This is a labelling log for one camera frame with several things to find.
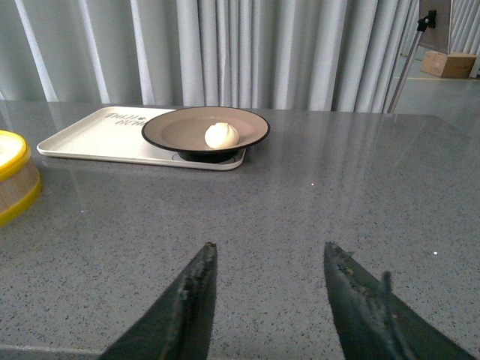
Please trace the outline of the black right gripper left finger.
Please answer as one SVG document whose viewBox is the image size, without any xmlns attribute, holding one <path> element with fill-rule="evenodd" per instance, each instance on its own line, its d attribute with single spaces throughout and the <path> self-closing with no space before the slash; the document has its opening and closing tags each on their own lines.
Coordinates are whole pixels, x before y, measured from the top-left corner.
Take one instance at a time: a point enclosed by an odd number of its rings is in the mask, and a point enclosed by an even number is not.
<svg viewBox="0 0 480 360">
<path fill-rule="evenodd" d="M 211 242 L 101 359 L 206 359 L 215 315 L 218 254 Z"/>
</svg>

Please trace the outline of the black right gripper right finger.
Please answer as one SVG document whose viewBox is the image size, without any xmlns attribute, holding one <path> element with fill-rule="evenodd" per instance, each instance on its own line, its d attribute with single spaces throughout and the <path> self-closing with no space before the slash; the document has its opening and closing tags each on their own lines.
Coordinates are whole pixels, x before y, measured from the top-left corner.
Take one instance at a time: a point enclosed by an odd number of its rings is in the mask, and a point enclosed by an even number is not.
<svg viewBox="0 0 480 360">
<path fill-rule="evenodd" d="M 377 280 L 333 242 L 324 274 L 346 359 L 473 359 L 392 293 L 391 273 Z"/>
</svg>

